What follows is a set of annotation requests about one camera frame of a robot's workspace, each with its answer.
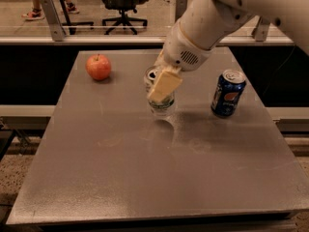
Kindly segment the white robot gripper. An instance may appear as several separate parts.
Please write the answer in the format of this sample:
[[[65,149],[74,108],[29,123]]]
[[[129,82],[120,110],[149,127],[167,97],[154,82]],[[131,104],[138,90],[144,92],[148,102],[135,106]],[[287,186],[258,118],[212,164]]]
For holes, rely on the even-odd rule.
[[[195,46],[184,34],[179,21],[173,26],[166,37],[163,51],[158,54],[154,66],[161,67],[165,62],[179,67],[184,72],[197,70],[211,55],[210,50]],[[181,76],[175,72],[162,71],[155,80],[148,93],[148,99],[162,102],[171,95],[183,82]]]

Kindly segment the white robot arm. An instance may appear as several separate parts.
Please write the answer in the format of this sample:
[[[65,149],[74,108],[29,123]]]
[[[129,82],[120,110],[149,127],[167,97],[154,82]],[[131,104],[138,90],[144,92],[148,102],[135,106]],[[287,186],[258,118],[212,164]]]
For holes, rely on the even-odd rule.
[[[309,0],[192,0],[154,63],[159,71],[148,99],[163,101],[183,82],[180,72],[197,70],[221,39],[256,15],[309,54]]]

